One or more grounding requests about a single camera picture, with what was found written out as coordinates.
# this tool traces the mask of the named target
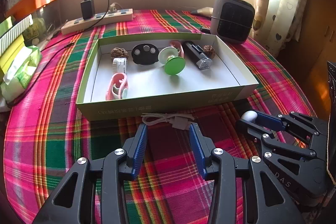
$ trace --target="green box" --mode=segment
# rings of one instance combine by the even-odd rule
[[[159,62],[150,66],[134,64],[133,47],[142,43],[159,50],[170,40],[191,40],[216,51],[213,65],[200,70],[185,55],[186,66],[178,75],[167,75]],[[128,98],[105,100],[113,75],[110,51],[121,47],[129,52]],[[88,57],[76,105],[89,121],[139,116],[149,112],[174,112],[182,109],[221,104],[246,98],[258,85],[239,57],[217,36],[195,33],[130,34],[99,39]]]

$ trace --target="white cable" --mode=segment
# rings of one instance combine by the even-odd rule
[[[152,126],[159,122],[169,122],[174,128],[187,130],[191,122],[188,119],[195,120],[191,114],[184,113],[173,113],[173,114],[163,114],[163,113],[144,113],[141,115],[142,122],[148,126]],[[153,121],[147,121],[149,118],[157,118]]]

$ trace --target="pink tape dispenser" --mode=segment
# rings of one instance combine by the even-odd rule
[[[184,51],[183,51],[182,44],[181,44],[180,41],[172,40],[172,41],[170,42],[170,46],[171,46],[171,47],[174,47],[174,48],[177,49],[177,51],[178,51],[178,56],[179,56],[179,57],[184,58]]]
[[[127,90],[127,75],[122,72],[115,73],[111,78],[105,100],[125,99],[127,97]]]

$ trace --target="portable heater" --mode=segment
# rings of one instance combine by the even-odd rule
[[[224,42],[241,44],[250,33],[254,8],[244,0],[215,0],[210,33]]]

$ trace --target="green suction cup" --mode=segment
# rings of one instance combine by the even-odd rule
[[[174,47],[164,48],[158,56],[159,62],[165,65],[165,73],[176,75],[185,67],[185,60],[179,57],[179,52]]]
[[[165,73],[168,75],[176,75],[185,67],[185,60],[182,57],[172,57],[165,65]]]

